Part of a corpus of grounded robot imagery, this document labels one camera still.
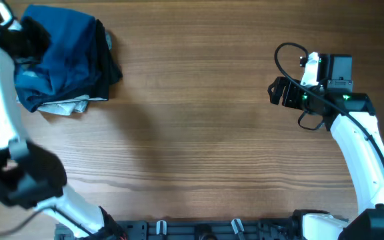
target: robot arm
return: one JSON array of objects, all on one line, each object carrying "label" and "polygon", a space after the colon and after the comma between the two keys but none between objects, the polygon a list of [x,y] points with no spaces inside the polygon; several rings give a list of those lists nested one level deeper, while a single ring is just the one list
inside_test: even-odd
[{"label": "robot arm", "polygon": [[[0,171],[0,176],[4,176],[0,178],[0,200],[3,199],[6,205],[33,207],[36,211],[45,208],[44,213],[69,227],[76,237],[89,234],[71,220],[90,233],[97,233],[105,225],[102,210],[86,202],[66,184],[65,170],[55,155],[31,142],[21,123],[13,76],[14,62],[0,48],[0,153],[17,162],[17,168]],[[6,157],[0,157],[0,165],[6,162]]]},{"label": "robot arm", "polygon": [[277,53],[275,63],[284,77],[269,86],[270,101],[321,115],[345,157],[355,187],[359,216],[350,224],[323,213],[299,216],[302,236],[306,239],[384,239],[384,146],[377,127],[375,110],[364,93],[353,93],[350,55],[312,53],[301,57],[305,67],[301,81],[292,79],[280,66]]}]

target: blue cloth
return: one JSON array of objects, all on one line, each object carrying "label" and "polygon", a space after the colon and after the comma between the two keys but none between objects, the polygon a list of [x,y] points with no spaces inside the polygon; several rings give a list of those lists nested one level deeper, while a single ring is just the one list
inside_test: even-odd
[{"label": "blue cloth", "polygon": [[93,85],[100,77],[96,68],[96,20],[93,16],[70,9],[46,6],[29,6],[23,17],[32,17],[51,35],[51,45],[40,64],[28,71],[37,76],[25,75],[18,65],[15,86],[20,102],[31,112],[49,101],[80,87]]}]

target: wood grain surface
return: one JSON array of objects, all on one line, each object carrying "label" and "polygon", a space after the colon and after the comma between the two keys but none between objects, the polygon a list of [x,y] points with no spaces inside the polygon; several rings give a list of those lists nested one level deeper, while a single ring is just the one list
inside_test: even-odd
[{"label": "wood grain surface", "polygon": [[[384,1],[50,1],[100,19],[124,78],[84,114],[28,113],[32,138],[60,156],[69,183],[114,218],[287,217],[294,209],[357,214],[344,158],[300,111],[269,103],[282,42],[353,56],[355,90],[377,110],[384,140]],[[300,52],[281,64],[300,77]],[[305,124],[313,125],[318,118]],[[0,229],[27,216],[0,206]],[[52,239],[40,216],[12,239]]]}]

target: wooden table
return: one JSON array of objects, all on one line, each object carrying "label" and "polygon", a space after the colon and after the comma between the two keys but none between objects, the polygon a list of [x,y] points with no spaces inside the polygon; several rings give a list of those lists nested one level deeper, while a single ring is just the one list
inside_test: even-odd
[{"label": "wooden table", "polygon": [[[96,16],[114,36],[124,78],[108,102],[60,117],[22,110],[33,139],[65,164],[69,183],[116,219],[287,217],[294,209],[357,214],[343,156],[300,111],[272,105],[282,42],[353,56],[384,140],[384,1],[12,0]],[[300,51],[281,53],[300,78]],[[304,124],[316,124],[319,118]],[[0,206],[0,229],[26,217]],[[52,239],[40,216],[13,239]]]}]

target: folded shirt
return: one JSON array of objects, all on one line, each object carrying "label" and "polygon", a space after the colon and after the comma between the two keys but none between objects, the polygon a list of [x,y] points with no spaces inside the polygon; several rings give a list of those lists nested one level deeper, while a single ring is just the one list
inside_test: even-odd
[{"label": "folded shirt", "polygon": [[38,110],[66,116],[72,112],[84,112],[88,101],[107,101],[109,99],[109,86],[117,83],[123,75],[119,66],[112,59],[110,52],[112,48],[111,37],[105,31],[100,20],[96,21],[95,38],[97,43],[97,68],[101,72],[99,80],[96,81],[94,86],[72,91],[65,97],[70,95],[80,96],[66,100],[61,97],[58,101],[43,103],[38,107]]},{"label": "folded shirt", "polygon": [[[94,86],[101,76],[95,18],[70,9],[34,5],[26,9],[25,16],[42,24],[51,35],[51,45],[40,64],[16,67],[15,86],[23,106],[34,112],[43,103],[69,99],[72,91]],[[29,71],[38,77],[27,74]]]}]

